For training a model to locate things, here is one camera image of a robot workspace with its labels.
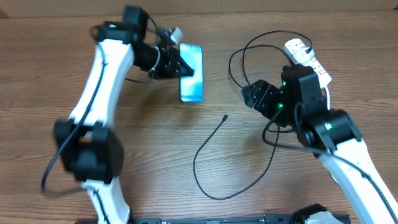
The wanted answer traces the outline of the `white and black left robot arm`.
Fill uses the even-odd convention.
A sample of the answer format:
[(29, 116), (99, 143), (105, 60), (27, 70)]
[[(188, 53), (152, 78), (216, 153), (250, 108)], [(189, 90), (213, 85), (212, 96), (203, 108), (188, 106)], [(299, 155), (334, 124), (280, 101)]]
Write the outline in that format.
[(180, 56), (179, 28), (156, 27), (156, 42), (145, 42), (150, 15), (128, 6), (119, 22), (106, 21), (90, 30), (95, 58), (83, 93), (65, 121), (56, 121), (53, 133), (62, 160), (88, 192), (98, 223), (131, 223), (132, 211), (121, 190), (124, 149), (114, 133), (114, 114), (131, 67), (151, 79), (190, 77), (193, 68)]

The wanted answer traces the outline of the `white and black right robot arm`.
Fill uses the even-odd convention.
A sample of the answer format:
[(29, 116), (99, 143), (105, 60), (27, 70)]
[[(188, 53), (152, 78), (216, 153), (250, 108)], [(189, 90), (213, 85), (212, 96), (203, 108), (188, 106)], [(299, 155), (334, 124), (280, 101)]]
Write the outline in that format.
[(312, 67), (284, 66), (281, 87), (258, 80), (241, 90), (245, 104), (291, 126), (301, 143), (329, 171), (362, 223), (397, 223), (397, 202), (377, 172), (363, 135), (343, 110), (329, 110)]

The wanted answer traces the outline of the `smartphone with blue-white screen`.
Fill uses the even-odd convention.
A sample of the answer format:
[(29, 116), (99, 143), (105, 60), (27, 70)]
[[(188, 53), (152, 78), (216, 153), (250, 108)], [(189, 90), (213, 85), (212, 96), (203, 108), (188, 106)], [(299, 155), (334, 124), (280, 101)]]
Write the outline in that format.
[(181, 43), (180, 56), (187, 64), (184, 76), (180, 77), (180, 100), (184, 103), (201, 103), (203, 91), (203, 51), (199, 45)]

